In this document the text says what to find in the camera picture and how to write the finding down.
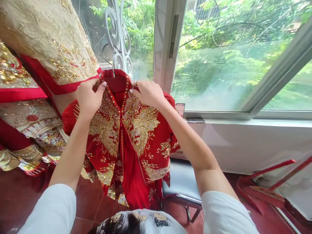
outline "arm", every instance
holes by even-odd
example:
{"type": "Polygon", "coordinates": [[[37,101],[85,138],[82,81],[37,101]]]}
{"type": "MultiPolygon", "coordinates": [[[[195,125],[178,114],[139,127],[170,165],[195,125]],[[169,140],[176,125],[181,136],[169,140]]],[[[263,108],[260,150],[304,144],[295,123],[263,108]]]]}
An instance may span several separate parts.
{"type": "Polygon", "coordinates": [[[106,88],[106,82],[104,82],[99,85],[95,93],[92,87],[97,81],[98,79],[93,79],[83,82],[76,90],[80,113],[69,141],[55,167],[49,187],[54,184],[65,184],[76,191],[84,163],[90,122],[101,105],[103,92],[106,88]]]}
{"type": "Polygon", "coordinates": [[[200,194],[212,190],[238,199],[210,148],[172,108],[165,99],[160,86],[150,81],[137,81],[137,86],[140,91],[134,89],[130,91],[146,105],[158,109],[169,123],[181,149],[194,168],[200,194]]]}

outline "white wall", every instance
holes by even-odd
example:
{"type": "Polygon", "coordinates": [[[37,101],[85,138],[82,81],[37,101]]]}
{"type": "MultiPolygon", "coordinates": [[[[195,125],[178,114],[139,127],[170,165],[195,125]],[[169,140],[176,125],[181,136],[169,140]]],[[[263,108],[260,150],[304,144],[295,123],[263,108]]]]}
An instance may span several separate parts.
{"type": "MultiPolygon", "coordinates": [[[[211,120],[190,123],[211,148],[223,171],[251,174],[288,159],[303,161],[312,155],[312,124],[283,121],[211,120]]],[[[274,183],[291,167],[269,175],[274,183]]],[[[312,164],[288,181],[280,192],[308,220],[312,220],[312,164]]]]}
{"type": "Polygon", "coordinates": [[[287,159],[312,155],[312,124],[290,127],[286,122],[274,122],[274,126],[257,120],[207,122],[190,126],[211,148],[223,171],[251,174],[287,159]]]}

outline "green foliage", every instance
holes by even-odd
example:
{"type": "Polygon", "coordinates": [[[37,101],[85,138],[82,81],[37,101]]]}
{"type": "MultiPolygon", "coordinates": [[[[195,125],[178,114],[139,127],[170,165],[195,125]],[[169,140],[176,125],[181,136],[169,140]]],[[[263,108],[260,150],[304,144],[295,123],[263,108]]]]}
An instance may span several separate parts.
{"type": "MultiPolygon", "coordinates": [[[[91,6],[102,18],[107,0],[91,6]]],[[[260,82],[312,15],[311,0],[206,0],[185,13],[172,93],[191,100],[222,84],[224,92],[243,90],[239,102],[260,82]],[[206,17],[199,19],[199,13],[206,17]]],[[[153,70],[155,0],[125,0],[123,19],[131,40],[131,59],[153,70]]],[[[271,102],[287,109],[289,102],[312,103],[311,64],[271,102]]]]}
{"type": "MultiPolygon", "coordinates": [[[[107,0],[101,0],[100,7],[90,8],[102,19],[107,6],[107,0]]],[[[130,36],[131,60],[147,65],[153,77],[155,0],[125,0],[123,20],[130,36]]]]}

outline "black chair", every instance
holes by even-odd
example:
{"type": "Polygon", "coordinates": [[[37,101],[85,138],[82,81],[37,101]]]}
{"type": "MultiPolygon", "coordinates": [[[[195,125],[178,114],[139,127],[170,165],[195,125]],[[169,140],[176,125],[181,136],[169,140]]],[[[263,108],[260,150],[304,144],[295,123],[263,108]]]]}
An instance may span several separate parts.
{"type": "Polygon", "coordinates": [[[170,188],[163,181],[162,194],[165,200],[186,206],[188,220],[194,223],[202,210],[202,200],[199,194],[193,167],[189,161],[182,159],[170,159],[170,188]],[[189,208],[196,208],[194,216],[191,218],[189,208]]]}

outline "window glass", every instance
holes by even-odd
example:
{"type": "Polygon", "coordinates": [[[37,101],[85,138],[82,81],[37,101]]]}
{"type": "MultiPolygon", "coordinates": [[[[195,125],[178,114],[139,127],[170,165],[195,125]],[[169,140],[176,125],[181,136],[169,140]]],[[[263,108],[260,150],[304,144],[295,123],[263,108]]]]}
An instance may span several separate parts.
{"type": "Polygon", "coordinates": [[[188,0],[171,95],[188,111],[239,111],[311,15],[309,0],[188,0]]]}
{"type": "MultiPolygon", "coordinates": [[[[91,47],[102,68],[111,68],[105,62],[102,49],[108,43],[105,34],[105,10],[108,7],[107,0],[72,0],[72,4],[90,41],[91,47]]],[[[154,61],[154,23],[155,0],[124,0],[123,20],[130,38],[131,50],[129,57],[132,63],[133,80],[153,78],[154,61]]],[[[108,19],[110,32],[112,32],[111,19],[108,19]]],[[[127,35],[125,38],[126,50],[129,47],[127,35]]],[[[109,46],[105,48],[105,57],[111,61],[113,51],[109,46]]]]}
{"type": "Polygon", "coordinates": [[[264,110],[312,110],[312,61],[275,95],[264,110]]]}

